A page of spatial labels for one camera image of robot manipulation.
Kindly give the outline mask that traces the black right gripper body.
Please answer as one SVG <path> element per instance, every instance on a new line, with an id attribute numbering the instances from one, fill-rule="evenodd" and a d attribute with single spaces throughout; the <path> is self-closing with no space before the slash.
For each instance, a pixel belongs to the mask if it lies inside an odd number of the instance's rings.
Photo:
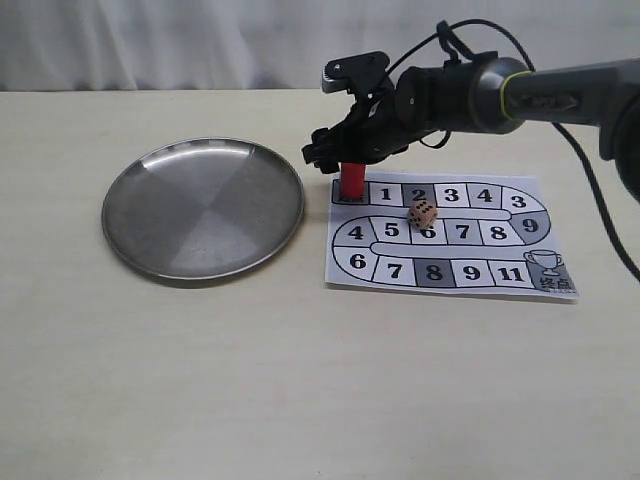
<path id="1" fill-rule="evenodd" d="M 447 68 L 410 67 L 368 112 L 342 128 L 333 141 L 340 162 L 375 164 L 433 131 L 477 133 L 472 117 L 472 64 Z"/>

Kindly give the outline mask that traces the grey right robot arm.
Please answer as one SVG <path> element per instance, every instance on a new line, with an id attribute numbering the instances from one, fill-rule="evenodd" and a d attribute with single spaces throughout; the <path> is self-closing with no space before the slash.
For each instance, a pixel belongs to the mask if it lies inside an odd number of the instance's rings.
<path id="1" fill-rule="evenodd" d="M 614 161 L 623 185 L 639 195 L 639 62 L 636 59 L 533 72 L 494 52 L 469 62 L 386 76 L 376 51 L 333 60 L 323 69 L 325 93 L 355 102 L 344 120 L 311 135 L 302 154 L 325 174 L 343 163 L 373 165 L 435 131 L 509 134 L 525 121 L 599 130 L 599 155 Z"/>

